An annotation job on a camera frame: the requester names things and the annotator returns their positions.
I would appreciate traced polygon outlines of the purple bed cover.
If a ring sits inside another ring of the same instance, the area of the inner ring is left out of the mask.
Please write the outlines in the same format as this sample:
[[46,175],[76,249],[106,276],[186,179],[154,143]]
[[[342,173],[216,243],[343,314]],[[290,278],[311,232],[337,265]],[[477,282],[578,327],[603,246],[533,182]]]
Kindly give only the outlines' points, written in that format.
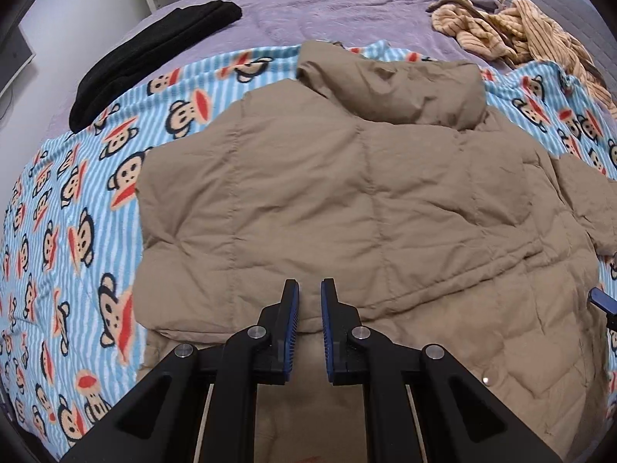
[[[129,32],[134,38],[174,10],[216,0],[181,0],[143,20]],[[167,73],[227,52],[258,47],[293,46],[307,41],[338,42],[363,48],[385,41],[438,61],[487,61],[465,51],[452,37],[434,29],[427,9],[436,0],[223,0],[243,15],[235,23],[182,51],[157,69]]]

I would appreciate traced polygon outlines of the blue monkey print blanket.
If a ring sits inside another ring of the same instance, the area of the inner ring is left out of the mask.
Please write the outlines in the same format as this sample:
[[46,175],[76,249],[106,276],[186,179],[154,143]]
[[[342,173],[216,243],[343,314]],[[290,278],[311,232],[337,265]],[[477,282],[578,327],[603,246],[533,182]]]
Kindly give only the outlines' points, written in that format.
[[[444,62],[384,41],[329,44],[374,61]],[[246,93],[295,78],[302,45],[228,52],[134,87],[89,128],[46,141],[17,178],[1,246],[1,382],[21,429],[53,459],[158,362],[144,363],[148,331],[133,301],[147,153],[204,131]],[[615,125],[577,78],[553,62],[509,73],[476,66],[490,106],[550,154],[616,178]],[[597,287],[614,289],[615,254],[599,258]]]

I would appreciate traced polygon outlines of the grey padded headboard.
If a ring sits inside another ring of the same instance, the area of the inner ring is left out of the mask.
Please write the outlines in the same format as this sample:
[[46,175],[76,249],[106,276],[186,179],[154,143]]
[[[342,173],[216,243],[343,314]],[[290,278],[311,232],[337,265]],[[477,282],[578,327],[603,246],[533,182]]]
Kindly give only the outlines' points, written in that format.
[[585,46],[607,89],[616,95],[616,39],[600,13],[583,0],[531,1]]

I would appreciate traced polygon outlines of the tan puffer jacket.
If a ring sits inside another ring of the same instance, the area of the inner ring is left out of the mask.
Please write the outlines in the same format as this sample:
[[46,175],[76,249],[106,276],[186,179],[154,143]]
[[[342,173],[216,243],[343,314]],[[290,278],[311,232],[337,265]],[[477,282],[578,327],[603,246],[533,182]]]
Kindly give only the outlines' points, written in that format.
[[320,284],[398,344],[447,348],[563,460],[604,428],[616,179],[554,156],[466,62],[381,62],[323,42],[145,157],[135,317],[144,363],[216,345],[300,286],[293,376],[258,395],[260,462],[365,460],[362,392],[325,377]]

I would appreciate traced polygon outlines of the beige striped fleece garment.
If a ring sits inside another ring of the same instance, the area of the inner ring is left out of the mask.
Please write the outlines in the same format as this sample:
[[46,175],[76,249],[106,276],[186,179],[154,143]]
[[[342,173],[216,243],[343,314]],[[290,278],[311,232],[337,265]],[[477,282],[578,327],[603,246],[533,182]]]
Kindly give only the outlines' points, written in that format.
[[616,115],[616,98],[589,51],[531,0],[514,0],[495,14],[478,10],[470,0],[437,0],[427,12],[436,31],[485,61],[502,61],[511,68],[531,61],[557,63]]

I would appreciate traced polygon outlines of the black folded garment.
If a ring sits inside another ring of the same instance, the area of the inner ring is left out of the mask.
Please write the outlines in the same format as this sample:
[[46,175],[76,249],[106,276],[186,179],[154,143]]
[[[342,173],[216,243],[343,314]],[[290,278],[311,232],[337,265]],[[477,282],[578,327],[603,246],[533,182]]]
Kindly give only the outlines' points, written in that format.
[[138,81],[175,56],[243,17],[229,1],[175,8],[128,41],[111,50],[83,77],[69,113],[74,134],[85,130],[104,108]]

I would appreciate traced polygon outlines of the wall mounted monitor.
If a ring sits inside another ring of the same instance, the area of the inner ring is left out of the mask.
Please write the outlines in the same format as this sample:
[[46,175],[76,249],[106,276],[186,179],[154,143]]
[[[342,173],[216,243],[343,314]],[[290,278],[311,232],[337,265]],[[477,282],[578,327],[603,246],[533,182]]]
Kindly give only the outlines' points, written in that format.
[[20,73],[32,62],[35,52],[20,26],[12,30],[1,44],[0,96],[16,81]]

